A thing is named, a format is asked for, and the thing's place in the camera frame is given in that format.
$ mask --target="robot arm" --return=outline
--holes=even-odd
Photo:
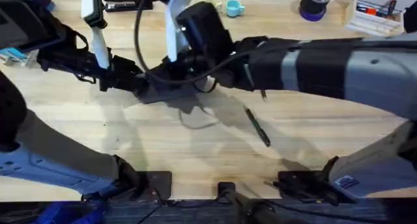
[[[417,119],[417,34],[389,40],[247,38],[236,47],[236,55],[248,50],[244,61],[220,72],[221,85],[317,94]]]

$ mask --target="blue object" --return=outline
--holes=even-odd
[[[26,55],[16,48],[5,48],[0,50],[1,55],[9,56],[9,54],[12,54],[13,56],[19,58],[19,59],[26,59]]]
[[[226,3],[226,14],[229,17],[237,17],[245,11],[245,6],[242,6],[237,0],[228,0]]]
[[[32,224],[95,224],[103,220],[107,211],[105,202],[97,202],[87,214],[82,214],[79,207],[70,202],[51,203]]]
[[[319,21],[326,14],[326,11],[327,9],[324,9],[322,12],[318,14],[311,14],[311,13],[301,10],[300,8],[300,15],[308,21]]]

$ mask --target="pen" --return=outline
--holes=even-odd
[[[245,113],[249,117],[249,120],[252,122],[253,127],[255,127],[256,132],[258,133],[259,137],[262,139],[263,143],[269,147],[271,145],[271,141],[269,140],[268,136],[266,135],[265,131],[261,128],[258,121],[253,116],[252,112],[248,107],[245,105],[243,106]]]
[[[264,102],[266,102],[266,91],[265,90],[261,90],[261,96]]]

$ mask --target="white box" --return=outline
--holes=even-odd
[[[394,15],[394,20],[359,12],[359,0],[353,0],[346,9],[345,27],[377,36],[392,36],[404,33],[404,13]]]

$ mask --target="black mount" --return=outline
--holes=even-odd
[[[119,165],[119,179],[113,189],[85,194],[82,201],[158,201],[171,197],[172,173],[169,171],[136,171],[127,161],[114,156]]]
[[[330,159],[322,171],[281,171],[274,182],[285,198],[298,199],[303,203],[355,203],[328,183],[328,175],[339,158]]]

